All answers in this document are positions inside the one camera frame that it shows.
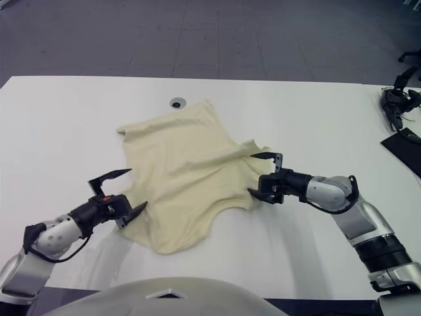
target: black wire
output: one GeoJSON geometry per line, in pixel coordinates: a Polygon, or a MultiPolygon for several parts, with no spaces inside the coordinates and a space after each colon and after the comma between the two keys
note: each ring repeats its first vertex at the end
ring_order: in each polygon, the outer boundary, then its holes
{"type": "Polygon", "coordinates": [[[346,311],[324,311],[323,313],[314,314],[313,316],[325,316],[329,313],[335,313],[337,315],[349,315],[349,316],[370,316],[369,314],[347,313],[346,311]]]}
{"type": "Polygon", "coordinates": [[[51,263],[62,263],[62,262],[65,262],[65,261],[68,261],[68,260],[72,259],[75,255],[77,255],[78,252],[80,250],[82,250],[86,246],[86,244],[89,241],[89,239],[91,239],[91,236],[88,236],[86,238],[85,242],[74,253],[72,253],[71,255],[69,255],[67,258],[60,259],[60,260],[51,259],[50,257],[47,257],[46,255],[42,254],[41,252],[39,252],[38,250],[35,250],[32,247],[29,248],[28,251],[29,252],[32,252],[34,255],[36,255],[36,256],[40,257],[41,259],[46,260],[48,262],[51,262],[51,263]]]}

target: black object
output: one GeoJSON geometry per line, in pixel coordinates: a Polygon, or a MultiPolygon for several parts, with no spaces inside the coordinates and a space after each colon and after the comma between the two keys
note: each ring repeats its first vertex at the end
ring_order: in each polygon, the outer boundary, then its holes
{"type": "Polygon", "coordinates": [[[24,248],[26,255],[34,242],[37,240],[39,234],[41,234],[44,230],[47,230],[47,226],[44,223],[25,227],[24,244],[22,247],[24,248]]]}
{"type": "Polygon", "coordinates": [[[370,273],[412,262],[395,235],[379,236],[355,246],[370,273]]]}
{"type": "Polygon", "coordinates": [[[78,206],[73,211],[69,212],[68,216],[71,217],[74,222],[78,225],[82,236],[81,239],[86,239],[85,242],[70,256],[65,259],[51,259],[38,250],[34,249],[32,245],[44,230],[46,225],[39,223],[37,225],[27,226],[25,228],[23,248],[25,253],[32,252],[38,257],[52,263],[62,263],[73,258],[86,244],[89,242],[91,235],[93,234],[93,228],[98,224],[104,223],[109,220],[123,220],[124,224],[127,225],[130,221],[135,219],[147,205],[147,201],[132,209],[127,197],[124,194],[118,194],[117,196],[106,196],[102,191],[101,187],[103,182],[108,179],[114,179],[121,176],[131,169],[122,169],[108,172],[98,178],[90,180],[88,183],[91,189],[95,193],[95,196],[91,197],[87,203],[78,206]]]}
{"type": "Polygon", "coordinates": [[[421,58],[421,49],[419,51],[405,51],[397,60],[400,63],[403,63],[406,56],[415,56],[421,58]]]}
{"type": "Polygon", "coordinates": [[[349,180],[353,186],[353,190],[347,199],[349,205],[339,211],[329,211],[324,209],[306,198],[307,186],[312,178],[309,174],[294,172],[291,169],[282,168],[282,154],[264,152],[252,155],[258,159],[273,159],[275,163],[275,172],[271,174],[264,174],[259,177],[259,185],[257,190],[248,189],[250,194],[255,198],[265,201],[270,204],[284,202],[284,196],[297,196],[300,202],[307,203],[319,211],[328,214],[342,214],[347,212],[354,206],[359,198],[359,190],[357,180],[354,176],[349,176],[349,180]]]}
{"type": "Polygon", "coordinates": [[[408,80],[417,70],[418,67],[412,67],[398,76],[393,89],[384,90],[380,105],[384,110],[392,130],[400,133],[407,141],[421,145],[420,138],[406,137],[406,135],[401,132],[401,129],[403,128],[401,115],[410,112],[421,105],[421,94],[414,90],[409,90],[408,94],[403,91],[408,84],[408,80]]]}
{"type": "Polygon", "coordinates": [[[0,315],[1,316],[25,316],[31,305],[15,305],[5,302],[0,302],[0,315]]]}
{"type": "Polygon", "coordinates": [[[125,217],[132,208],[123,194],[117,196],[94,196],[75,208],[68,215],[73,218],[85,239],[93,233],[93,227],[113,219],[125,217]]]}
{"type": "Polygon", "coordinates": [[[89,180],[87,183],[89,183],[93,193],[95,193],[96,196],[100,196],[100,195],[103,196],[104,192],[101,189],[101,186],[103,185],[104,181],[118,178],[119,176],[122,176],[123,174],[125,174],[129,171],[131,171],[131,169],[114,170],[114,171],[108,172],[106,174],[103,174],[102,176],[99,176],[98,178],[89,180]]]}
{"type": "Polygon", "coordinates": [[[400,132],[386,138],[381,144],[421,178],[421,146],[407,141],[408,138],[419,139],[419,137],[409,128],[404,128],[400,132]]]}

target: white table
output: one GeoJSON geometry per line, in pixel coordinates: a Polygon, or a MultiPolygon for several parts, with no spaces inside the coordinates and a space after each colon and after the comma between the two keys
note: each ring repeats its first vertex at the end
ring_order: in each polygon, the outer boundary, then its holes
{"type": "MultiPolygon", "coordinates": [[[[284,167],[313,175],[354,174],[361,194],[421,261],[421,181],[380,145],[379,86],[112,77],[12,77],[0,90],[0,266],[20,248],[24,227],[84,203],[86,181],[126,166],[117,127],[207,98],[230,136],[284,154],[284,167]]],[[[405,125],[421,134],[421,111],[405,125]]],[[[105,184],[117,193],[130,176],[105,184]]],[[[56,265],[50,286],[102,290],[155,277],[202,276],[267,298],[372,299],[367,271],[333,219],[294,197],[252,213],[222,212],[209,237],[157,255],[95,229],[87,247],[56,265]]]]}

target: wrinkled fabric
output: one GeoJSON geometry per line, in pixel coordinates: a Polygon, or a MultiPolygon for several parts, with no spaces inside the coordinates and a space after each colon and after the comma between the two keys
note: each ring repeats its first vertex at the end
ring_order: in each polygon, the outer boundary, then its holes
{"type": "Polygon", "coordinates": [[[250,210],[247,188],[271,171],[270,161],[250,157],[267,148],[235,143],[208,101],[118,132],[136,177],[123,193],[132,207],[148,201],[121,233],[158,253],[195,245],[224,209],[250,210]]]}

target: gray floor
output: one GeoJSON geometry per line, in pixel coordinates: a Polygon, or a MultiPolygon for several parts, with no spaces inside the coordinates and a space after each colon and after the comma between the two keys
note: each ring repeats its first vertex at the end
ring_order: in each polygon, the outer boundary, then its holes
{"type": "Polygon", "coordinates": [[[421,11],[402,2],[12,0],[0,11],[0,86],[12,75],[390,85],[407,67],[397,57],[421,49],[421,11]]]}

